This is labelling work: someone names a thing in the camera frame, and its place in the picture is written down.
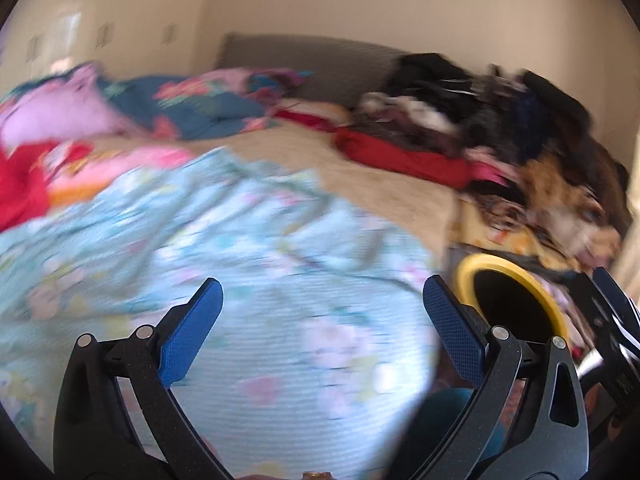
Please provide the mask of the pile of mixed clothes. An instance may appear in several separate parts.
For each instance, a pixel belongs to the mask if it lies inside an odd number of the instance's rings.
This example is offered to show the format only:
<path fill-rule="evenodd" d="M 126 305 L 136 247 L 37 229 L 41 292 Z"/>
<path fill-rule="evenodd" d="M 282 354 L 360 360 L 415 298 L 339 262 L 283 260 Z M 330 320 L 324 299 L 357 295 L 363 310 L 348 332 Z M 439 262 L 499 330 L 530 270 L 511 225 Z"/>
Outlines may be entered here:
<path fill-rule="evenodd" d="M 631 225 L 626 170 L 591 125 L 582 104 L 529 70 L 475 75 L 416 53 L 362 95 L 345 128 L 471 165 L 471 182 L 455 190 L 455 243 L 591 270 L 616 259 Z"/>

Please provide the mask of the white wardrobe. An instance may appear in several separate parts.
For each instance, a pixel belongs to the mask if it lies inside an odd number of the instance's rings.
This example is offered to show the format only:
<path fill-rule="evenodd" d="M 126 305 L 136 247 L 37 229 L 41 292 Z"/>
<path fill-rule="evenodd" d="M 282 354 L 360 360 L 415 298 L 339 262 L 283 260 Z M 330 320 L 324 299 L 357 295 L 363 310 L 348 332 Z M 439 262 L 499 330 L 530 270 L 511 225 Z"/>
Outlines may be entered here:
<path fill-rule="evenodd" d="M 1 90 L 96 62 L 108 76 L 184 75 L 205 0 L 17 0 L 1 29 Z"/>

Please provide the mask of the red cloth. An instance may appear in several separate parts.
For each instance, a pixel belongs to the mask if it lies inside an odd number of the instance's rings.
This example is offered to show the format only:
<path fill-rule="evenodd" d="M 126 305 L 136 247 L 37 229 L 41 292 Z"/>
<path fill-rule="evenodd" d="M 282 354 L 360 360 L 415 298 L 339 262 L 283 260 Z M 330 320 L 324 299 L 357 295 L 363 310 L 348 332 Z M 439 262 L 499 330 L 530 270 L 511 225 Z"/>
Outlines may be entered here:
<path fill-rule="evenodd" d="M 50 208 L 48 185 L 68 162 L 93 151 L 86 142 L 40 142 L 1 149 L 1 229 L 44 216 Z"/>

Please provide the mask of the red and cream pillow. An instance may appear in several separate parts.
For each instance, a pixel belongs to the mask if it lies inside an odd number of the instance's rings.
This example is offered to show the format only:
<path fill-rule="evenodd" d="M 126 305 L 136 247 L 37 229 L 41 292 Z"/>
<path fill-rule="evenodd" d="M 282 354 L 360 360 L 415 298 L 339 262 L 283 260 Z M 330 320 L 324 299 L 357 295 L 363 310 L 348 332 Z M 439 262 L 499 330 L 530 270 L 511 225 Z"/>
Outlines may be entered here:
<path fill-rule="evenodd" d="M 274 110 L 273 117 L 326 133 L 352 123 L 352 113 L 340 104 L 300 99 L 283 100 Z"/>

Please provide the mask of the beige bed cover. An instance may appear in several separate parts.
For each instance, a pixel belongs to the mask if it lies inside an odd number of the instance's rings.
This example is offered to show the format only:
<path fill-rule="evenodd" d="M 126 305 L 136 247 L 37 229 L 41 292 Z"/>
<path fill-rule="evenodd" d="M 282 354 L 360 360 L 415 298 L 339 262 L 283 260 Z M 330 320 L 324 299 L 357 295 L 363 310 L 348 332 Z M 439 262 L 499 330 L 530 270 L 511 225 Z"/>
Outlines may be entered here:
<path fill-rule="evenodd" d="M 288 170 L 311 169 L 326 191 L 398 224 L 431 254 L 431 266 L 446 263 L 449 223 L 454 218 L 454 191 L 401 174 L 373 169 L 344 158 L 325 133 L 285 122 L 276 128 L 230 138 L 180 141 L 194 155 L 228 148 L 240 158 L 274 162 Z"/>

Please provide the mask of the yellow rimmed trash bin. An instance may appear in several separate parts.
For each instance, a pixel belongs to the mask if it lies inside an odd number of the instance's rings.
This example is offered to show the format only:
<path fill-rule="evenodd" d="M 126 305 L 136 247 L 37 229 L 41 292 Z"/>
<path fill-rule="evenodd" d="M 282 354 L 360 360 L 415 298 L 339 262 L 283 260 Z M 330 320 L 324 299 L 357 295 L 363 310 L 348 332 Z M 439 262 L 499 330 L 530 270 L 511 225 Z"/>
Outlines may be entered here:
<path fill-rule="evenodd" d="M 486 254 L 464 257 L 454 271 L 454 290 L 490 326 L 502 326 L 516 338 L 570 342 L 563 313 L 532 274 L 509 260 Z"/>

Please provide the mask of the grey headboard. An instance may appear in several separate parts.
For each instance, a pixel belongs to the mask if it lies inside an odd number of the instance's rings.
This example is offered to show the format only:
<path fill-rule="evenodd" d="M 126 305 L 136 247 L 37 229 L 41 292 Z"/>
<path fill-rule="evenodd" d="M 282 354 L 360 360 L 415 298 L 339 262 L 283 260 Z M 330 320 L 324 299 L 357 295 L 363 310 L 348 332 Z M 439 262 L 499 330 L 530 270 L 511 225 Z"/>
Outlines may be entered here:
<path fill-rule="evenodd" d="M 296 98 L 355 107 L 360 96 L 378 90 L 406 52 L 368 42 L 285 34 L 241 34 L 224 37 L 217 68 L 289 68 L 309 77 Z"/>

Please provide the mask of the pink cartoon blanket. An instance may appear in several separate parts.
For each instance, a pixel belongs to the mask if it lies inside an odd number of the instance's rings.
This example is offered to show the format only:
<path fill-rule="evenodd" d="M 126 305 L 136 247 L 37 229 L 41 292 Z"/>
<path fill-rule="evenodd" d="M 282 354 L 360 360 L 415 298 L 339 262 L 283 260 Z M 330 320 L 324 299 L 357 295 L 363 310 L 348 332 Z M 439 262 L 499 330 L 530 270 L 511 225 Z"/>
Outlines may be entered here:
<path fill-rule="evenodd" d="M 142 146 L 126 150 L 93 150 L 53 170 L 47 183 L 52 208 L 92 200 L 117 178 L 138 168 L 175 169 L 194 159 L 184 148 L 165 145 Z"/>

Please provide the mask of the blue floral quilt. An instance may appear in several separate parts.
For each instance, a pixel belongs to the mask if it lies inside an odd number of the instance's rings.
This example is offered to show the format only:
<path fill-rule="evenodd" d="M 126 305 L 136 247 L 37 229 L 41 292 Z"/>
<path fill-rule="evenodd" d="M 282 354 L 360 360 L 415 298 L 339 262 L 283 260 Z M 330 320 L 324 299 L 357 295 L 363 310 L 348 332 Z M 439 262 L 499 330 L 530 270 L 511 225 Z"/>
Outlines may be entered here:
<path fill-rule="evenodd" d="M 284 92 L 275 76 L 244 68 L 113 80 L 98 64 L 86 63 L 9 92 L 1 100 L 1 145 L 112 133 L 169 141 L 226 138 L 269 127 Z"/>

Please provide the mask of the striped colourful cloth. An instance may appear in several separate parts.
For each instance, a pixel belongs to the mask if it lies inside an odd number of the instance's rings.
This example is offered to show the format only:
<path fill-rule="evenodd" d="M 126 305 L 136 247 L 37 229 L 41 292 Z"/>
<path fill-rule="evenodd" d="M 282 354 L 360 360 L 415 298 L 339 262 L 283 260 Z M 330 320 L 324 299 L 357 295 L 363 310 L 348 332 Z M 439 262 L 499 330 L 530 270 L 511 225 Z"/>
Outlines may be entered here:
<path fill-rule="evenodd" d="M 265 68 L 248 76 L 246 94 L 264 105 L 273 106 L 302 86 L 312 75 L 308 70 Z"/>

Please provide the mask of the red garment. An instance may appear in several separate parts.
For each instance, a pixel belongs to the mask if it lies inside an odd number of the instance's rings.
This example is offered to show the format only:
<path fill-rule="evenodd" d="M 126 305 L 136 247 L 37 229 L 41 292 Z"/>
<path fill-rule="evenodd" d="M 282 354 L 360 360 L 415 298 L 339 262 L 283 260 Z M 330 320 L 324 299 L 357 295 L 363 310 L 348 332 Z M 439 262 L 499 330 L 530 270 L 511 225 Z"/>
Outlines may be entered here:
<path fill-rule="evenodd" d="M 404 174 L 463 190 L 472 180 L 471 165 L 463 158 L 433 152 L 413 152 L 367 133 L 338 128 L 333 136 L 337 151 L 358 164 Z"/>

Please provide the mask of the light blue Hello Kitty blanket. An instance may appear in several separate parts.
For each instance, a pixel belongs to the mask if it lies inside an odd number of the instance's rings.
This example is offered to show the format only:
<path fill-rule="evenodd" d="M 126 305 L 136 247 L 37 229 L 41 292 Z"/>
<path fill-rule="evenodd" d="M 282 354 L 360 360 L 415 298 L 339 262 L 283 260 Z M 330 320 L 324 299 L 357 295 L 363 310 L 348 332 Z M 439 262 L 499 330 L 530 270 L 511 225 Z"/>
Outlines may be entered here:
<path fill-rule="evenodd" d="M 430 388 L 436 269 L 406 231 L 310 171 L 217 148 L 140 168 L 1 237 L 1 402 L 45 462 L 75 340 L 130 335 L 208 278 L 224 306 L 172 387 L 238 477 L 377 479 Z"/>

